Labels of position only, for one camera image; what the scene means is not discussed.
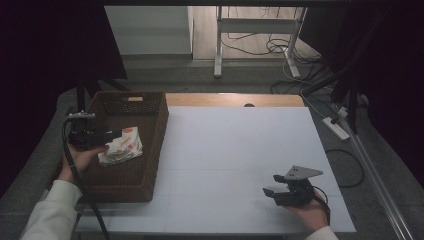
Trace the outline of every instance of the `human hand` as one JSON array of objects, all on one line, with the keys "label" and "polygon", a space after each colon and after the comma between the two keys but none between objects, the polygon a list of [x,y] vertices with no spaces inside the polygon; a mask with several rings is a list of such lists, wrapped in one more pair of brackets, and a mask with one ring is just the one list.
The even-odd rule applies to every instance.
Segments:
[{"label": "human hand", "polygon": [[[79,151],[72,144],[68,144],[69,151],[72,158],[74,159],[75,166],[79,174],[87,170],[91,160],[101,152],[105,152],[109,149],[109,146],[105,145],[97,147],[87,151]],[[68,160],[65,155],[62,155],[62,171],[58,177],[59,180],[75,183],[75,179],[72,175],[71,168],[69,167]]]},{"label": "human hand", "polygon": [[285,207],[295,213],[303,222],[306,228],[311,231],[317,231],[328,226],[327,215],[324,207],[315,199],[303,207]]}]

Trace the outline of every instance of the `black backdrop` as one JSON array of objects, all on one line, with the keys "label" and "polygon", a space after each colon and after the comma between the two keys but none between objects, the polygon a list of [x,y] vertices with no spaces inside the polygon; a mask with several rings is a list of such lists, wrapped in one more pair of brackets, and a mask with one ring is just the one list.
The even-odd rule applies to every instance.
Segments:
[{"label": "black backdrop", "polygon": [[[348,9],[312,8],[306,15],[300,38],[321,51],[334,71],[349,61],[375,16],[375,6],[358,2],[352,0]],[[424,14],[412,1],[381,0],[380,7],[387,14],[357,66],[356,80],[369,99],[373,126],[424,186]],[[316,38],[320,34],[326,37]]]},{"label": "black backdrop", "polygon": [[81,78],[95,85],[94,72],[126,78],[103,5],[68,3],[0,3],[1,195],[49,126],[61,93]]}]

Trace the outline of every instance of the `white table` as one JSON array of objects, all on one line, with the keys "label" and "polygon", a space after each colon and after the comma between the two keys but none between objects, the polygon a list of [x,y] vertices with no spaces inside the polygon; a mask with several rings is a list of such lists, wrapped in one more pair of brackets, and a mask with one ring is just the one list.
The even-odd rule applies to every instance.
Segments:
[{"label": "white table", "polygon": [[[305,107],[169,107],[155,193],[150,203],[99,204],[117,233],[284,235],[304,232],[298,218],[262,188],[292,165],[322,170],[310,179],[329,197],[331,227],[355,228],[309,110]],[[86,209],[77,232],[98,232]]]}]

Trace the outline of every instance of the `gray floor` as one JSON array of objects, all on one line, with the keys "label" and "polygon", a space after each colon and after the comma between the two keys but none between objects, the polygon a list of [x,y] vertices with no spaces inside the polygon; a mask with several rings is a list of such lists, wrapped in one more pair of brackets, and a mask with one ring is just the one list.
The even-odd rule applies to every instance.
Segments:
[{"label": "gray floor", "polygon": [[[181,59],[143,61],[136,58],[124,58],[124,60],[129,80],[118,81],[134,91],[270,93],[271,85],[277,81],[282,82],[273,88],[275,94],[285,92],[298,94],[299,90],[298,85],[291,88],[296,82],[285,76],[282,61],[225,61],[222,78],[215,79],[211,61]],[[306,76],[311,71],[311,65],[301,65],[299,69],[302,76]],[[318,66],[315,65],[312,72],[317,69]],[[114,90],[101,81],[100,84],[105,90]],[[322,89],[313,94],[315,98],[308,97],[307,99],[321,114],[333,117],[335,113],[328,101],[329,94],[328,89]],[[51,139],[55,139],[57,133],[60,132],[59,123],[63,121],[63,114],[67,107],[75,104],[75,90],[61,95],[52,125],[11,190],[1,199],[1,239],[17,239],[22,232],[28,216],[49,178],[49,173],[55,168],[55,162],[51,159],[57,159],[60,155],[60,143]],[[321,123],[322,118],[318,113],[311,109],[311,115],[324,149],[344,149],[355,153],[350,141],[339,141]],[[416,237],[415,239],[422,239],[424,236],[423,189],[397,154],[372,127],[367,118],[367,109],[364,104],[359,109],[357,125],[359,136],[372,158],[373,165],[388,187],[391,196]],[[328,158],[339,184],[350,184],[360,177],[358,166],[348,155],[334,152],[329,153]],[[340,239],[398,239],[369,179],[369,176],[366,176],[364,182],[358,187],[341,189],[357,232],[337,233]],[[305,235],[289,236],[289,239],[303,239],[304,237]],[[102,238],[101,235],[95,234],[83,236],[82,239]],[[281,239],[281,237],[114,235],[113,239]]]}]

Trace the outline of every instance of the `white sleeve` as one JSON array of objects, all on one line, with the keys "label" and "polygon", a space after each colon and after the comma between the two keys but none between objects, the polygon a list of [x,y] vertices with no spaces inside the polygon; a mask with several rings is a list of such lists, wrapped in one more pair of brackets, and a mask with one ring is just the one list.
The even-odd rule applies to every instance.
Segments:
[{"label": "white sleeve", "polygon": [[35,205],[22,239],[70,239],[77,217],[75,205],[81,195],[72,183],[54,181],[47,198]]},{"label": "white sleeve", "polygon": [[311,235],[309,235],[305,240],[338,240],[337,236],[334,234],[333,230],[329,226],[323,227]]}]

